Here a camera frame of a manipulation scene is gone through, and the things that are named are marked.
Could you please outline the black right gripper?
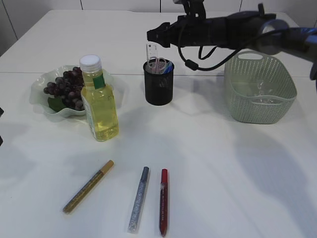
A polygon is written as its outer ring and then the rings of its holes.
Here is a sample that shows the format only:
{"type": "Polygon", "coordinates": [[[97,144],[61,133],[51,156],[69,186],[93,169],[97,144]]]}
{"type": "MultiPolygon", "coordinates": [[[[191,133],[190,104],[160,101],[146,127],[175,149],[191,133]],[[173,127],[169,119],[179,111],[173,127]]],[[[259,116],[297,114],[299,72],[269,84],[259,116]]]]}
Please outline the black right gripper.
{"type": "Polygon", "coordinates": [[[180,47],[215,46],[211,35],[213,18],[205,20],[186,21],[185,18],[173,23],[164,22],[155,29],[147,31],[147,40],[170,48],[171,45],[179,46],[178,40],[182,31],[180,47]]]}

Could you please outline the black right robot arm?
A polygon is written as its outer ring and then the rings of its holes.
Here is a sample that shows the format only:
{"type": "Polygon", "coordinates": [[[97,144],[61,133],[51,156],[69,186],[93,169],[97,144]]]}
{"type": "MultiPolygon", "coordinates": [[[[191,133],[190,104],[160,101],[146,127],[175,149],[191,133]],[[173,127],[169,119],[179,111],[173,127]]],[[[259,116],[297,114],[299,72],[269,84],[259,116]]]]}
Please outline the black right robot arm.
{"type": "Polygon", "coordinates": [[[265,13],[263,4],[257,11],[241,11],[225,17],[207,18],[202,0],[176,0],[185,10],[174,23],[164,22],[147,32],[150,42],[164,48],[175,45],[186,67],[196,71],[212,71],[238,54],[251,49],[267,55],[285,52],[312,62],[310,79],[317,78],[317,30],[307,27],[289,27],[276,14],[265,13]],[[184,47],[212,46],[233,52],[215,66],[203,68],[186,59],[184,47]]]}

